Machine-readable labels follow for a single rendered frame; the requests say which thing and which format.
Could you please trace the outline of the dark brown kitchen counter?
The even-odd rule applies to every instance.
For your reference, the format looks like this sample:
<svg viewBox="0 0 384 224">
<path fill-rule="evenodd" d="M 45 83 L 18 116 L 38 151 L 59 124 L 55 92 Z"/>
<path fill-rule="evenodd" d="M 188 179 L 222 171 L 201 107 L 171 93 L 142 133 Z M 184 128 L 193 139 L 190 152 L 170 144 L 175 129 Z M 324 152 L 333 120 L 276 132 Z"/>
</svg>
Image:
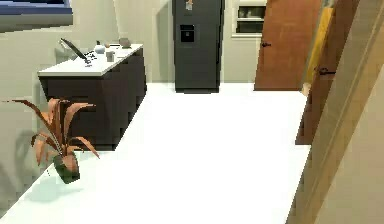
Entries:
<svg viewBox="0 0 384 224">
<path fill-rule="evenodd" d="M 102 54 L 90 64 L 77 58 L 38 72 L 47 99 L 92 105 L 75 114 L 68 135 L 87 138 L 98 151 L 115 150 L 147 91 L 143 46 L 113 52 L 112 62 Z"/>
</svg>

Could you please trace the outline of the dark grey fridge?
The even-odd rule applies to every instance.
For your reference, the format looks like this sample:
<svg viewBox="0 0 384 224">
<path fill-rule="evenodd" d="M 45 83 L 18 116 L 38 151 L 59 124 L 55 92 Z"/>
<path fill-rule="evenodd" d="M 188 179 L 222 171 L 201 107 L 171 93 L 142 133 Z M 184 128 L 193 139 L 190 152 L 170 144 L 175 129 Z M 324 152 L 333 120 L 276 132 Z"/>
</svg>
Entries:
<svg viewBox="0 0 384 224">
<path fill-rule="evenodd" d="M 219 91 L 225 0 L 172 0 L 175 90 Z"/>
</svg>

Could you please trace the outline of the white framed window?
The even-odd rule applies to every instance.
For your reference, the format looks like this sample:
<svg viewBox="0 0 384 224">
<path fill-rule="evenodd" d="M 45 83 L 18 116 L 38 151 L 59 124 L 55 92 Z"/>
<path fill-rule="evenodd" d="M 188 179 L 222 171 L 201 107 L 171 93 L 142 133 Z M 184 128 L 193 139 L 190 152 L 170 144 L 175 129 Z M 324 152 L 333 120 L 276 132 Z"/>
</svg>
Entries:
<svg viewBox="0 0 384 224">
<path fill-rule="evenodd" d="M 262 36 L 267 0 L 235 0 L 233 9 L 233 38 Z"/>
</svg>

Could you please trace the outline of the brown wooden room door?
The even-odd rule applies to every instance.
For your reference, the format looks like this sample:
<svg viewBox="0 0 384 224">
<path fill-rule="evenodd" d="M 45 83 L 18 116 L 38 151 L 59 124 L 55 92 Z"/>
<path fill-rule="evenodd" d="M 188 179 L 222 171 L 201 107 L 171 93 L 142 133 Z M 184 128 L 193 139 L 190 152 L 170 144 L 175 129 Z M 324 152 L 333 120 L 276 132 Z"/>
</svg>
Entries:
<svg viewBox="0 0 384 224">
<path fill-rule="evenodd" d="M 321 5 L 322 0 L 267 0 L 255 91 L 301 89 Z"/>
</svg>

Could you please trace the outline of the black open laptop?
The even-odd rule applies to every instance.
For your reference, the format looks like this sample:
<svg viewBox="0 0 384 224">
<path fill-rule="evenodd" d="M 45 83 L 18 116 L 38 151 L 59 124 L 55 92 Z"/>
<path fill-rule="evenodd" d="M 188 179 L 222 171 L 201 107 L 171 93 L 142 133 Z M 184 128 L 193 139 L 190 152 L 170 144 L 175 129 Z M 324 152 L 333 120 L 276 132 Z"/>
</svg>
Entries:
<svg viewBox="0 0 384 224">
<path fill-rule="evenodd" d="M 87 65 L 90 65 L 92 61 L 87 58 L 71 41 L 61 38 L 59 43 L 68 50 L 71 50 L 75 55 L 84 60 Z"/>
</svg>

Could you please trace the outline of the orange leaf house plant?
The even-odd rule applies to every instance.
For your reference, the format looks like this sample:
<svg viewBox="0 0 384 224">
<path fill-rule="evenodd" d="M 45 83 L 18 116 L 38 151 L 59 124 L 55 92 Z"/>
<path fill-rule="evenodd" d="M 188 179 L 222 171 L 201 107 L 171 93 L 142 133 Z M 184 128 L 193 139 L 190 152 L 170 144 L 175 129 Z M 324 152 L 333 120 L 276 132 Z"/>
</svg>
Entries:
<svg viewBox="0 0 384 224">
<path fill-rule="evenodd" d="M 48 110 L 41 111 L 34 103 L 25 99 L 5 100 L 5 103 L 20 103 L 32 109 L 42 121 L 47 132 L 39 131 L 31 137 L 30 145 L 35 150 L 36 162 L 41 164 L 52 158 L 53 166 L 65 184 L 80 179 L 80 169 L 76 149 L 84 152 L 91 151 L 97 158 L 99 154 L 94 145 L 83 136 L 69 137 L 68 132 L 72 120 L 77 112 L 83 108 L 95 107 L 95 104 L 86 102 L 71 103 L 61 98 L 51 98 L 48 101 Z"/>
</svg>

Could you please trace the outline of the dark brown room door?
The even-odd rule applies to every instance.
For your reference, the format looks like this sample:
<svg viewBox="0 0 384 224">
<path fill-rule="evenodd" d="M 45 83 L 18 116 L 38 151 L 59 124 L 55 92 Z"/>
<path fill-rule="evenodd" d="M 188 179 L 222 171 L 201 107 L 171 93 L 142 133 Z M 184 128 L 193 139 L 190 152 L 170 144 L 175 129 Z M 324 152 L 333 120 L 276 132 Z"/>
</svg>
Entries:
<svg viewBox="0 0 384 224">
<path fill-rule="evenodd" d="M 360 0 L 335 0 L 330 22 L 315 68 L 337 71 L 341 55 Z M 296 145 L 311 145 L 324 110 L 335 75 L 319 75 L 314 68 L 314 79 L 296 136 Z"/>
</svg>

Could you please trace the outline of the blue framed wall picture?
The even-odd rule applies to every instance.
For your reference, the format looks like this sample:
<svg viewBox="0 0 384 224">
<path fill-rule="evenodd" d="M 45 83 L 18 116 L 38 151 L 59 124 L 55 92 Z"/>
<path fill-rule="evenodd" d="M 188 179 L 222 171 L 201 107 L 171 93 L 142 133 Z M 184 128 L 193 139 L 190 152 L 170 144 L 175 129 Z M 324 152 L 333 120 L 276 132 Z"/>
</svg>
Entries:
<svg viewBox="0 0 384 224">
<path fill-rule="evenodd" d="M 70 0 L 0 0 L 0 15 L 71 13 Z"/>
</svg>

